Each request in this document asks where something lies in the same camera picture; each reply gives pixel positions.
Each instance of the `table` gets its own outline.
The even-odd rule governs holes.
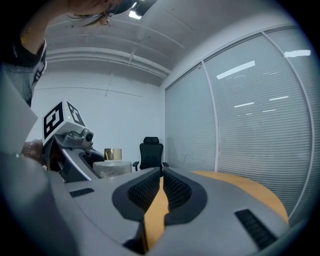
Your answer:
[[[283,206],[279,198],[265,186],[248,178],[222,172],[193,171],[193,173],[206,176],[212,179],[228,182],[243,189],[248,194],[252,195],[256,199],[273,209],[284,219],[285,222],[288,223],[288,215],[285,207]],[[169,211],[168,199],[163,189],[163,186],[164,179],[163,177],[161,177],[160,189],[156,194],[156,197],[154,198],[152,204],[150,205],[150,208],[144,215],[146,239],[149,249],[152,248],[152,246],[157,242],[157,240],[165,231],[164,218]]]

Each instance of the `wall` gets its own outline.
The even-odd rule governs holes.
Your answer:
[[[195,64],[210,56],[216,50],[254,32],[274,26],[288,24],[293,25],[296,23],[286,12],[280,9],[275,9],[243,18],[237,23],[229,25],[219,32],[212,34],[206,40],[198,42],[196,45],[191,47],[188,53],[180,61],[176,63],[171,74],[160,86],[160,89],[162,91],[162,102],[165,102],[165,89],[168,86],[170,86],[176,79],[182,76]],[[162,118],[164,120],[166,119],[165,108],[162,111]],[[162,135],[162,137],[165,138],[165,122],[163,122],[163,131],[164,134]]]
[[[160,88],[143,82],[144,72],[114,66],[99,61],[49,63],[34,91],[31,109],[39,119],[27,140],[42,137],[42,117],[65,98],[93,131],[93,147],[101,153],[121,148],[122,158],[133,163],[141,160],[144,137],[159,137],[162,143]]]

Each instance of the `office chair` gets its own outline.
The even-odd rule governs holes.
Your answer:
[[[164,145],[159,143],[158,137],[145,137],[143,143],[140,144],[140,170],[152,167],[160,167],[162,175],[163,171],[161,165],[161,156],[163,149]],[[132,165],[133,167],[135,167],[135,171],[138,170],[138,164],[139,162],[136,161]],[[164,167],[169,167],[166,162],[163,162],[162,164]]]

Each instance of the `window blinds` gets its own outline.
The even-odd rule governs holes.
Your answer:
[[[310,124],[299,83],[262,35],[205,63],[219,127],[218,172],[247,177],[273,191],[288,215],[310,159]]]
[[[166,161],[186,171],[213,171],[215,120],[210,88],[202,65],[165,92]]]
[[[317,201],[320,183],[320,70],[316,52],[298,29],[285,29],[267,34],[295,68],[306,92],[312,113],[314,151],[311,169],[290,223],[301,220]]]

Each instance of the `white ceiling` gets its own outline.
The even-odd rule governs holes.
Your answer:
[[[240,19],[271,8],[262,2],[158,0],[140,20],[129,17],[127,11],[114,15],[109,26],[83,27],[61,16],[47,29],[48,58],[98,60],[104,56],[165,78],[190,48]]]

